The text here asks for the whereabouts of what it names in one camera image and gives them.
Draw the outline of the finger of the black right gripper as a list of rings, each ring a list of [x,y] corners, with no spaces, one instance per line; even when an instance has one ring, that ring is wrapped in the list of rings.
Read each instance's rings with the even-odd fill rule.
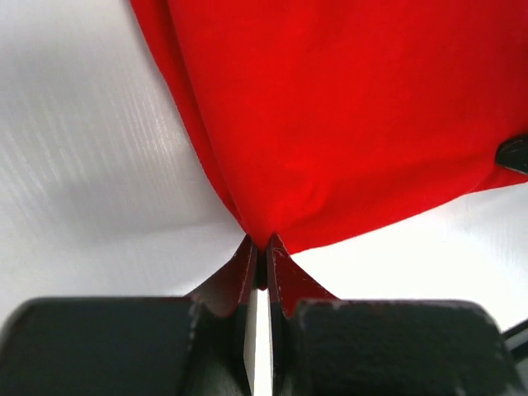
[[[528,136],[518,135],[502,143],[496,152],[495,163],[520,174],[528,173]]]

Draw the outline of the red t shirt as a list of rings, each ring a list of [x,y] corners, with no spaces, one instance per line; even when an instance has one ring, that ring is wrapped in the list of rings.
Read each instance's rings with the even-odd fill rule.
[[[211,185],[255,243],[336,243],[526,177],[524,1],[134,1]]]

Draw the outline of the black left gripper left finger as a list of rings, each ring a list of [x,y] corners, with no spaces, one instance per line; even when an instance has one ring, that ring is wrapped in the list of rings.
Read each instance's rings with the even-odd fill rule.
[[[258,249],[247,236],[226,264],[189,293],[189,395],[253,394],[257,259]]]

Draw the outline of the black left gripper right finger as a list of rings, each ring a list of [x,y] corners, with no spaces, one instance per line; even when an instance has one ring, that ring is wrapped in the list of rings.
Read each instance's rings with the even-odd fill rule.
[[[274,395],[292,395],[290,382],[298,365],[294,315],[305,300],[334,301],[337,297],[304,271],[274,233],[266,247],[266,285],[269,296],[271,374]]]

